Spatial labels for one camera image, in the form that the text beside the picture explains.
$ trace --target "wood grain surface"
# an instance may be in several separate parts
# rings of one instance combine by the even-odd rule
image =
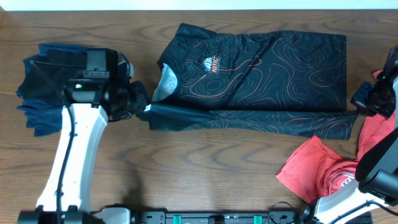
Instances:
[[[59,133],[34,138],[17,111],[22,59],[40,43],[107,46],[122,51],[151,95],[156,65],[181,22],[216,32],[302,30],[347,35],[348,99],[381,68],[398,44],[397,11],[0,11],[0,223],[33,209],[46,185]],[[355,158],[359,118],[349,141],[323,141]],[[114,203],[168,210],[267,210],[278,201],[303,202],[275,173],[307,138],[237,129],[150,131],[137,118],[111,123],[98,149],[93,209]],[[378,209],[375,223],[398,219]]]

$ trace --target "red cloth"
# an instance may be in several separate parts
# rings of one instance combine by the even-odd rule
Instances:
[[[354,161],[344,161],[314,136],[296,149],[276,177],[307,203],[329,196],[354,178],[358,161],[394,130],[395,121],[395,112],[388,120],[378,114],[366,117]]]

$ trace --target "shirt logo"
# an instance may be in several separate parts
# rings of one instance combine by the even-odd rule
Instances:
[[[220,69],[219,57],[217,56],[208,57],[203,61],[203,64],[206,67],[206,72],[218,74],[218,71]]]

